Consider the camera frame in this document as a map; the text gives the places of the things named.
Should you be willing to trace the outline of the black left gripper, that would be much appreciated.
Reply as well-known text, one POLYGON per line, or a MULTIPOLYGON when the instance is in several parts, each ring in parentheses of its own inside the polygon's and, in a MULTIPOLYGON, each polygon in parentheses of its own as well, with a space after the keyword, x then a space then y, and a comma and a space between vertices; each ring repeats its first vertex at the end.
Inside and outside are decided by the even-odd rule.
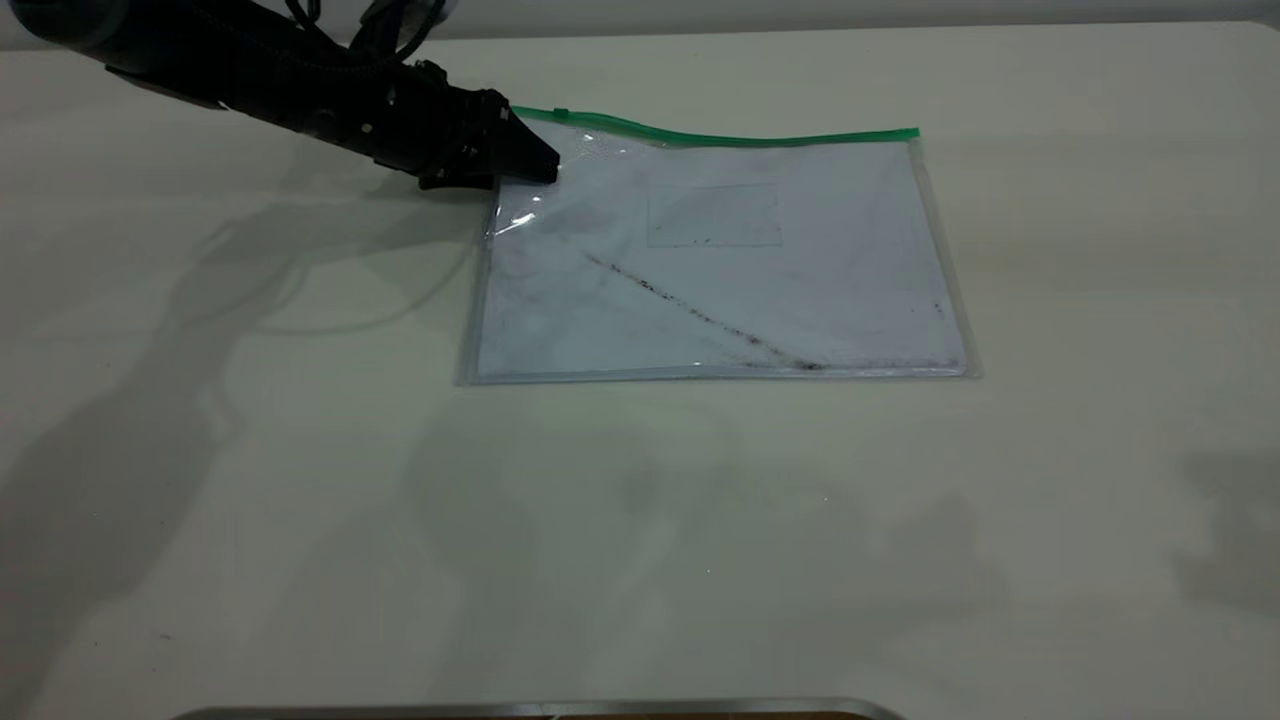
POLYGON ((421 191, 492 191, 498 177, 554 184, 561 155, 492 88, 465 90, 430 61, 403 65, 372 119, 372 160, 421 191))

